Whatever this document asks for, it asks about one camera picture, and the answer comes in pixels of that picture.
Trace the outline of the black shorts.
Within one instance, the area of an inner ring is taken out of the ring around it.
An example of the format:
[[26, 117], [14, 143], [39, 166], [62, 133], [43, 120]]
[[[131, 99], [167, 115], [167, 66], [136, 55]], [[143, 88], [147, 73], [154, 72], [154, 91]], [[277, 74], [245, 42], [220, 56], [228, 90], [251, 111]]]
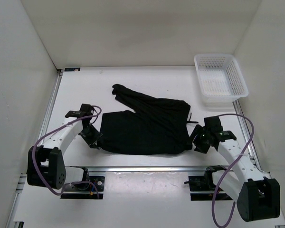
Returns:
[[176, 155], [192, 149], [188, 103], [155, 98], [120, 84], [113, 85], [112, 94], [129, 110], [102, 115], [98, 147], [127, 155]]

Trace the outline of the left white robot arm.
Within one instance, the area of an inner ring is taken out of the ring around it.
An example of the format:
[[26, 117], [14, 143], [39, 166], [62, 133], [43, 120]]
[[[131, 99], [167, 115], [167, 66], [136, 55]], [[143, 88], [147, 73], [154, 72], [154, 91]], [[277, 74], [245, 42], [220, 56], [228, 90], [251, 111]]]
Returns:
[[77, 136], [90, 148], [98, 147], [102, 135], [93, 124], [101, 111], [99, 106], [83, 104], [78, 111], [68, 111], [60, 127], [37, 140], [28, 152], [28, 185], [46, 187], [55, 195], [68, 185], [79, 190], [92, 185], [86, 168], [65, 165], [64, 153]]

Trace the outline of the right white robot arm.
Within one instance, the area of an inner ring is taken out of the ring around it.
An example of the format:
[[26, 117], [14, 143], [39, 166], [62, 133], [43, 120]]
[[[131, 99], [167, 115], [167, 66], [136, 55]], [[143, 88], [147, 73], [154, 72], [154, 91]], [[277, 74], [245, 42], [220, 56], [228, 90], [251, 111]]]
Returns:
[[206, 188], [223, 190], [235, 202], [239, 215], [245, 222], [280, 216], [278, 181], [260, 171], [250, 157], [241, 152], [231, 131], [223, 131], [222, 127], [206, 128], [198, 124], [191, 138], [196, 151], [207, 153], [213, 147], [231, 167], [207, 167], [203, 182]]

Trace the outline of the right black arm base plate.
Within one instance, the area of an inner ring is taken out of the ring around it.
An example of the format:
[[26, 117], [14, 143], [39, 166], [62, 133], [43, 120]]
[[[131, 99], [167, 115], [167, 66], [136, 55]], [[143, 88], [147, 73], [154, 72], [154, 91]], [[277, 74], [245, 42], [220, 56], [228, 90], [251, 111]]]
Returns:
[[206, 183], [204, 176], [189, 176], [184, 184], [189, 186], [191, 201], [212, 201], [214, 187]]

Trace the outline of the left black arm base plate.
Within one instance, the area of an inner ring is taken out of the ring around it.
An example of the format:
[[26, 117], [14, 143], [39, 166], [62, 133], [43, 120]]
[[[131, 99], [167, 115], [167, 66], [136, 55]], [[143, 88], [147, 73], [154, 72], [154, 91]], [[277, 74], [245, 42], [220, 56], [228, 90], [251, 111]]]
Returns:
[[84, 171], [84, 183], [69, 185], [61, 199], [68, 200], [102, 200], [105, 189], [105, 173]]

